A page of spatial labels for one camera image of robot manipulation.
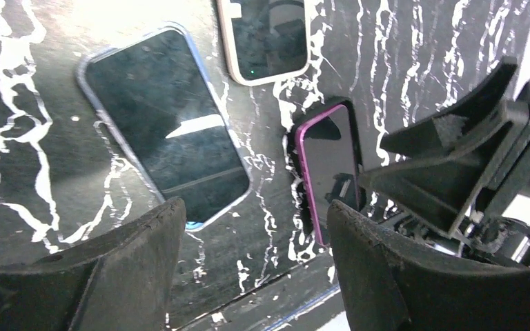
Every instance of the phone screen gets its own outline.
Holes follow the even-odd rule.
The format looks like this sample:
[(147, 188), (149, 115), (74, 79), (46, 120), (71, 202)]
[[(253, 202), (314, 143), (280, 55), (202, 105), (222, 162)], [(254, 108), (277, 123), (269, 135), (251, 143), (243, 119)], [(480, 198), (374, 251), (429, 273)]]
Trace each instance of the phone screen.
[(359, 210), (355, 138), (349, 109), (339, 104), (305, 122), (297, 131), (304, 188), (316, 239), (329, 242), (326, 213), (333, 200)]
[(301, 70), (308, 62), (304, 0), (231, 0), (241, 5), (233, 34), (248, 81)]
[(158, 197), (181, 197), (188, 222), (205, 223), (246, 193), (249, 178), (196, 58), (169, 28), (96, 57), (84, 78)]

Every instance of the black table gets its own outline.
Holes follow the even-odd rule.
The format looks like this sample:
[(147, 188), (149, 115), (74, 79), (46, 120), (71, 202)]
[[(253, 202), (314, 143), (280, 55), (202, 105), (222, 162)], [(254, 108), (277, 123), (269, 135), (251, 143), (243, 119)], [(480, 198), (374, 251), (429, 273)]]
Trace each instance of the black table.
[[(350, 97), (365, 167), (397, 161), (378, 148), (381, 137), (452, 104), (502, 55), (520, 56), (530, 1), (312, 2), (308, 73), (247, 88), (227, 75), (212, 1), (8, 1), (0, 10), (0, 128), (20, 115), (0, 133), (7, 137), (0, 138), (0, 265), (30, 263), (157, 204), (77, 87), (75, 68), (82, 54), (172, 20), (190, 31), (204, 58), (253, 184), (230, 212), (185, 236), (170, 325), (185, 325), (314, 258), (317, 272), (333, 275), (331, 256), (302, 232), (296, 181), (286, 167), (292, 114), (331, 96)], [(327, 280), (310, 286), (336, 284)]]

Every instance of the black plastic part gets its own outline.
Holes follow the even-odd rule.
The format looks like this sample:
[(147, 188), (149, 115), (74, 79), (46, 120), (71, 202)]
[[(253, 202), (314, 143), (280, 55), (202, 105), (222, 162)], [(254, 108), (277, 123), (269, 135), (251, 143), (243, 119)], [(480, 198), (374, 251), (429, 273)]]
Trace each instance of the black plastic part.
[(530, 330), (530, 270), (437, 252), (339, 201), (328, 226), (351, 330)]
[(184, 202), (31, 265), (0, 267), (0, 330), (163, 330)]
[(530, 82), (517, 101), (501, 100), (516, 68), (504, 57), (453, 106), (385, 136), (382, 148), (411, 159), (363, 173), (360, 185), (446, 238), (473, 202), (500, 216), (530, 180)]

